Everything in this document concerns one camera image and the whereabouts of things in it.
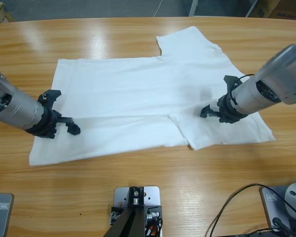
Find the metal mounting plate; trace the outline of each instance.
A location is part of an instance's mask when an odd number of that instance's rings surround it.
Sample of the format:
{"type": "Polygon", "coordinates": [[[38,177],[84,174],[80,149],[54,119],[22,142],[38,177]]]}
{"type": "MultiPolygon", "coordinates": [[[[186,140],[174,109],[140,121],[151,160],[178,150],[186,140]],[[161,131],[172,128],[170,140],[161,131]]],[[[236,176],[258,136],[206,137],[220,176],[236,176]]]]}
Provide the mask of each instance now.
{"type": "MultiPolygon", "coordinates": [[[[157,186],[144,187],[146,196],[144,196],[145,206],[161,206],[160,190],[157,186]]],[[[116,188],[114,192],[114,207],[125,208],[128,203],[129,187],[116,188]]]]}
{"type": "Polygon", "coordinates": [[[0,194],[0,237],[6,235],[13,199],[12,194],[0,194]]]}

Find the gray floor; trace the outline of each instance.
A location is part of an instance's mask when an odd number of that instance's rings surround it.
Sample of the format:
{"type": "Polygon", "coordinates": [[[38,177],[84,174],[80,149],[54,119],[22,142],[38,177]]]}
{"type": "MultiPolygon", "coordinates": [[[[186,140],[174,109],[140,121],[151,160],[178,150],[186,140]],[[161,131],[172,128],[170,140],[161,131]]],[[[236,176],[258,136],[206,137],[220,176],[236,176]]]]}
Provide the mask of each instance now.
{"type": "MultiPolygon", "coordinates": [[[[192,0],[0,0],[16,21],[188,16],[192,0]]],[[[252,0],[199,0],[195,15],[245,16],[252,0]]]]}

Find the black bracket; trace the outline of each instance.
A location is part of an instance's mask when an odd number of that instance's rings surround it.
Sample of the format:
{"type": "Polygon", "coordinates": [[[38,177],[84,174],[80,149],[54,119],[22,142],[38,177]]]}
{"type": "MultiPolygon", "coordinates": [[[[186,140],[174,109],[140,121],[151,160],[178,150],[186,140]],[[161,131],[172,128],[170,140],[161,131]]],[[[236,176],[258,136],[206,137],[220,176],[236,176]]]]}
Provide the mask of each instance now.
{"type": "Polygon", "coordinates": [[[40,102],[44,108],[44,113],[41,120],[30,129],[26,131],[38,137],[43,138],[55,138],[56,123],[65,123],[68,127],[67,132],[72,135],[80,134],[80,128],[74,123],[72,118],[62,117],[62,115],[53,110],[53,104],[56,99],[61,95],[59,90],[48,90],[39,96],[38,102],[40,102]]]}

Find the gray robot arm cylinder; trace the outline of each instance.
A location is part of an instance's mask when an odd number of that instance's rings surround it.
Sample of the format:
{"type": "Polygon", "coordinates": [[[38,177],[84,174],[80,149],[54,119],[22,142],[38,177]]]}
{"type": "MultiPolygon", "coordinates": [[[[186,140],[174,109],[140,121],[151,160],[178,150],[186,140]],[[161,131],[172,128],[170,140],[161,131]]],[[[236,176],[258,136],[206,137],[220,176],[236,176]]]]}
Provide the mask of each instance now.
{"type": "Polygon", "coordinates": [[[0,121],[26,130],[38,124],[43,112],[41,103],[14,87],[0,73],[0,121]]]}

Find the black cable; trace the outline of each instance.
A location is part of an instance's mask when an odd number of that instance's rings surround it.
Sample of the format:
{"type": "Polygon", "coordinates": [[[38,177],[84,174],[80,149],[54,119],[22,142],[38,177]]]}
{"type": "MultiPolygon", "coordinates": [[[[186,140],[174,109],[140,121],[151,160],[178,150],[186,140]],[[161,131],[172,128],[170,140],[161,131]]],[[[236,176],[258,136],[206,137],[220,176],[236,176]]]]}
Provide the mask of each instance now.
{"type": "Polygon", "coordinates": [[[249,237],[255,233],[258,233],[258,232],[262,232],[262,231],[272,231],[272,230],[278,230],[278,228],[264,228],[264,229],[260,229],[260,230],[256,230],[256,231],[253,231],[249,234],[245,234],[245,237],[249,237]]]}
{"type": "Polygon", "coordinates": [[[261,186],[261,187],[264,187],[264,188],[267,188],[269,189],[270,191],[272,191],[274,194],[277,195],[277,197],[279,197],[280,200],[282,200],[287,206],[290,207],[290,209],[292,209],[295,213],[296,213],[296,210],[295,208],[293,208],[287,201],[285,201],[284,198],[282,198],[277,192],[275,192],[273,189],[271,189],[270,187],[266,186],[266,185],[263,185],[263,184],[249,184],[249,185],[246,185],[244,187],[242,187],[241,189],[239,189],[238,191],[236,191],[234,194],[232,194],[228,199],[227,201],[225,202],[225,204],[222,206],[221,210],[219,211],[218,215],[216,216],[216,218],[214,219],[215,222],[214,222],[214,225],[212,227],[212,230],[211,230],[211,233],[209,235],[209,237],[212,237],[213,236],[213,232],[214,232],[214,229],[217,225],[217,222],[219,220],[219,218],[221,217],[222,215],[222,212],[224,211],[224,209],[226,208],[226,206],[230,203],[230,201],[235,197],[237,196],[240,192],[246,190],[247,188],[250,188],[250,187],[253,187],[253,186],[261,186]]]}
{"type": "Polygon", "coordinates": [[[248,76],[254,76],[254,74],[246,74],[246,75],[240,77],[239,80],[242,79],[242,78],[248,77],[248,76]]]}

